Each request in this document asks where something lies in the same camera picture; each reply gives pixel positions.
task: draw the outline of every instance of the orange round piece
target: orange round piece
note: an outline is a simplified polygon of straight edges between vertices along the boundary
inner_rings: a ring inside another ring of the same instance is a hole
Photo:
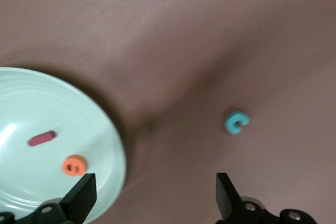
[[[62,164],[62,170],[71,177],[83,176],[87,170],[86,159],[80,155],[68,156]]]

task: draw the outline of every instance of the silver bolt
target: silver bolt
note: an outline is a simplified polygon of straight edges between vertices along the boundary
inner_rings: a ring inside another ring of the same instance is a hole
[[[45,214],[45,213],[47,213],[47,212],[50,212],[52,210],[52,207],[45,207],[45,208],[43,208],[42,210],[41,210],[41,213],[42,214]]]
[[[255,211],[256,210],[256,206],[253,205],[252,203],[246,203],[245,208],[249,211]]]
[[[301,216],[297,212],[291,211],[291,212],[288,213],[288,216],[292,220],[301,220]]]

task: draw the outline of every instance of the small toy piece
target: small toy piece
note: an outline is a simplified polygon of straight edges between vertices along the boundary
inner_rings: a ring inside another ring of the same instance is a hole
[[[71,177],[83,176],[87,170],[87,162],[80,155],[68,156],[62,164],[63,172]]]
[[[32,137],[29,141],[28,141],[28,145],[29,146],[35,146],[35,145],[39,145],[48,141],[53,140],[56,137],[56,133],[55,131],[48,131],[46,133],[43,134],[39,134],[37,136]]]
[[[240,126],[248,124],[250,119],[242,111],[235,111],[227,116],[225,120],[225,127],[229,133],[236,135],[241,132]]]

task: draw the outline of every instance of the teal object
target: teal object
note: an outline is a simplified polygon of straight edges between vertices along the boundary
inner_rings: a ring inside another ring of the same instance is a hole
[[[62,198],[80,179],[62,169],[72,154],[95,173],[97,202],[85,220],[102,215],[124,183],[124,148],[108,116],[88,96],[44,73],[0,67],[0,211],[22,218],[41,203]],[[49,142],[29,146],[36,135],[55,131]]]
[[[242,111],[235,111],[231,113],[225,120],[225,127],[229,133],[236,135],[241,132],[240,126],[248,124],[250,119]]]

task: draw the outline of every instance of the plate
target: plate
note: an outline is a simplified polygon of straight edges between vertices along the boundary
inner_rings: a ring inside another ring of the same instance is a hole
[[[51,141],[29,144],[48,132],[56,135]],[[65,196],[80,179],[62,170],[71,155],[83,157],[86,172],[96,174],[97,202],[89,223],[123,187],[126,162],[116,127],[70,84],[37,71],[0,67],[0,212],[19,219]]]

